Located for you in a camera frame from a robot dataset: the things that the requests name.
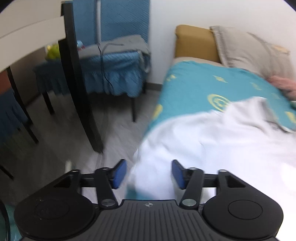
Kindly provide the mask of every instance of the white blanket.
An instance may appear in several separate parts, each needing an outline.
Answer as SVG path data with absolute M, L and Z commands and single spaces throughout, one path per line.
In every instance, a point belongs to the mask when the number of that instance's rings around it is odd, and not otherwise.
M 200 112 L 169 119 L 155 127 L 134 155 L 129 185 L 151 199 L 180 200 L 171 162 L 205 173 L 226 169 L 282 207 L 277 235 L 292 240 L 296 224 L 296 134 L 280 127 L 264 98 L 231 103 L 224 113 Z M 202 202 L 215 195 L 203 189 Z

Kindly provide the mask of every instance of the round black pad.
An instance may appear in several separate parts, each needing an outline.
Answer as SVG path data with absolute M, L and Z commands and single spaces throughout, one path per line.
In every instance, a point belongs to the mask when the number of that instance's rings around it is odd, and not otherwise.
M 223 190 L 205 203 L 202 215 L 219 233 L 241 240 L 272 237 L 283 221 L 281 207 L 254 188 Z
M 47 189 L 23 200 L 15 209 L 21 233 L 36 240 L 70 238 L 85 229 L 93 217 L 93 204 L 66 188 Z

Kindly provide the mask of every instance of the pillow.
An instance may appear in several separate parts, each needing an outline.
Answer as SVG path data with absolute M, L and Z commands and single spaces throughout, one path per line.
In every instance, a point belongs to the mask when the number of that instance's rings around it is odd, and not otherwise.
M 211 26 L 218 54 L 226 67 L 248 70 L 264 79 L 273 75 L 294 78 L 290 51 L 235 28 Z

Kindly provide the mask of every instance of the quilted blue cover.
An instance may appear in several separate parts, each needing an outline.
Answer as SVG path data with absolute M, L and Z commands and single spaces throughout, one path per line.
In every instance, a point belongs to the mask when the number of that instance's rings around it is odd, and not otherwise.
M 97 0 L 73 0 L 76 39 L 84 46 L 97 43 L 96 3 Z
M 139 34 L 148 42 L 149 0 L 101 0 L 101 39 Z
M 281 92 L 257 75 L 238 68 L 184 61 L 172 66 L 165 78 L 148 132 L 168 118 L 211 109 L 223 111 L 229 101 L 252 96 L 267 98 L 269 107 L 285 127 L 295 129 L 296 110 Z M 151 200 L 132 187 L 127 199 Z
M 150 57 L 144 55 L 146 65 Z M 126 93 L 137 97 L 141 93 L 146 73 L 141 68 L 138 52 L 112 53 L 103 56 L 104 69 L 111 85 L 101 76 L 101 57 L 81 59 L 80 64 L 88 93 L 111 92 L 113 95 Z M 55 94 L 68 94 L 69 89 L 60 60 L 48 61 L 34 68 L 40 93 L 54 91 Z

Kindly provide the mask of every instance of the yellow headboard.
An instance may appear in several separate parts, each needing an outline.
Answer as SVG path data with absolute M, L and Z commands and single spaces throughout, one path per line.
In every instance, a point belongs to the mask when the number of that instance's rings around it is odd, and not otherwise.
M 221 63 L 211 30 L 189 25 L 179 25 L 175 32 L 176 57 L 201 58 Z

